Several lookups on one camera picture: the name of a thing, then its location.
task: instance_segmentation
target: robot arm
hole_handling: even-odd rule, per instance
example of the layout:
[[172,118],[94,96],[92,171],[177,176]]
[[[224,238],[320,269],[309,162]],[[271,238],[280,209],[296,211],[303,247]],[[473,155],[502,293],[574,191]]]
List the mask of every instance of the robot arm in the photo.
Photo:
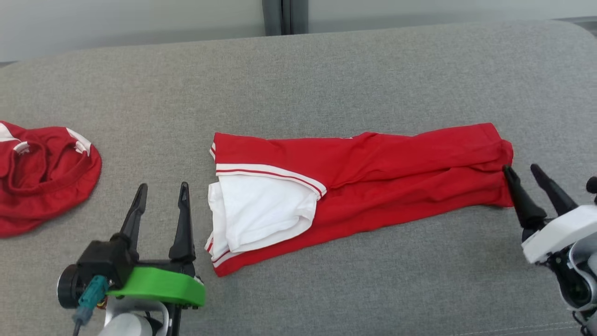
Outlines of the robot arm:
[[[193,266],[189,185],[180,186],[179,221],[166,260],[139,260],[137,240],[146,199],[147,185],[141,184],[120,232],[107,242],[91,242],[60,276],[60,305],[77,309],[75,335],[98,303],[106,309],[100,336],[178,336],[182,310],[204,305],[205,288]],[[151,312],[162,319],[152,318]]]
[[[558,217],[548,219],[523,189],[516,172],[509,166],[503,171],[522,227],[522,251],[527,261],[555,274],[562,299],[582,326],[581,333],[597,336],[597,206],[577,205],[533,164],[535,180],[558,213]],[[589,180],[587,190],[597,193],[597,178]]]

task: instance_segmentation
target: couch cushion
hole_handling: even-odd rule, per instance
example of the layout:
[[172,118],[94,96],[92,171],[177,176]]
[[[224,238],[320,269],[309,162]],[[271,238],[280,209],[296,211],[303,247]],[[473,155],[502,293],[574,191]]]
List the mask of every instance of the couch cushion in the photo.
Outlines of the couch cushion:
[[[165,258],[190,185],[207,304],[181,335],[576,335],[555,277],[528,265],[512,209],[471,207],[357,234],[217,278],[214,132],[265,138],[414,135],[491,122],[536,200],[539,163],[579,203],[597,169],[597,43],[562,22],[423,26],[84,50],[0,69],[0,119],[66,126],[103,173],[88,202],[0,242],[3,334],[67,334],[56,278],[116,232],[149,184],[142,258]],[[85,334],[101,330],[96,313]]]

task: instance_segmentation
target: teal cable connector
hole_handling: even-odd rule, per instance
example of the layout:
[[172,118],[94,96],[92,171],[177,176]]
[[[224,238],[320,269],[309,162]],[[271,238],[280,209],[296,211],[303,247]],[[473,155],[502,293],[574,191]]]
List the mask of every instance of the teal cable connector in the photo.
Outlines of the teal cable connector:
[[101,302],[108,291],[108,280],[104,276],[94,276],[89,286],[85,288],[83,295],[79,299],[79,307],[77,307],[75,314],[73,314],[73,321],[76,324],[86,325],[93,315],[93,310],[97,304]]

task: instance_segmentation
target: clothing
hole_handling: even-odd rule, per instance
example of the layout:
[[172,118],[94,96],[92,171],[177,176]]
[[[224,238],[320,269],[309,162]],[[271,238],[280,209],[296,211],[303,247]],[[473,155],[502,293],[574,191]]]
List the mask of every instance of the clothing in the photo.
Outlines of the clothing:
[[492,124],[413,137],[265,140],[216,133],[210,152],[219,186],[210,186],[214,233],[206,250],[219,276],[460,207],[512,206],[501,167],[512,163],[513,149]]
[[100,154],[79,133],[0,121],[0,237],[30,231],[80,204],[100,172]]

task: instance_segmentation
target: red athletic shorts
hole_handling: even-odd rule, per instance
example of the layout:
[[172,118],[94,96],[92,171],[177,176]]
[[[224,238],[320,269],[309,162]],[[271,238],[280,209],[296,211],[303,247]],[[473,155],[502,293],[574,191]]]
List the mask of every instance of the red athletic shorts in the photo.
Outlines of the red athletic shorts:
[[492,124],[417,136],[265,140],[216,133],[216,175],[265,176],[316,195],[310,227],[293,238],[212,258],[218,276],[352,234],[477,204],[512,206],[501,168],[512,144]]
[[79,133],[0,121],[0,237],[30,231],[80,204],[100,171],[99,153]]

